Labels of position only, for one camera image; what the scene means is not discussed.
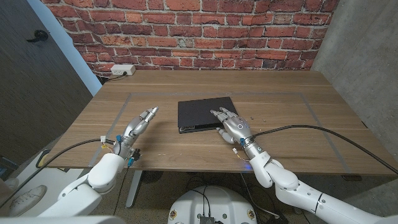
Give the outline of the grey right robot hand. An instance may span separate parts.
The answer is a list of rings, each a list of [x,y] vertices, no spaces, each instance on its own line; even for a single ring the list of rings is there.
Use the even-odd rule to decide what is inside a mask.
[[[222,128],[216,129],[222,138],[230,144],[239,143],[250,160],[258,155],[267,160],[271,158],[255,140],[251,140],[251,128],[243,117],[224,107],[220,107],[220,111],[210,110],[210,113],[223,124]]]

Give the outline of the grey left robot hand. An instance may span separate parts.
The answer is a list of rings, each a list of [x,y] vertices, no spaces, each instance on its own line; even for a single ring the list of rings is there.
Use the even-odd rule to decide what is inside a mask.
[[[124,132],[121,135],[121,140],[114,145],[113,151],[123,159],[127,158],[131,153],[133,144],[136,142],[138,137],[145,132],[150,121],[155,117],[159,108],[153,107],[145,110],[139,116],[136,116],[126,126]]]

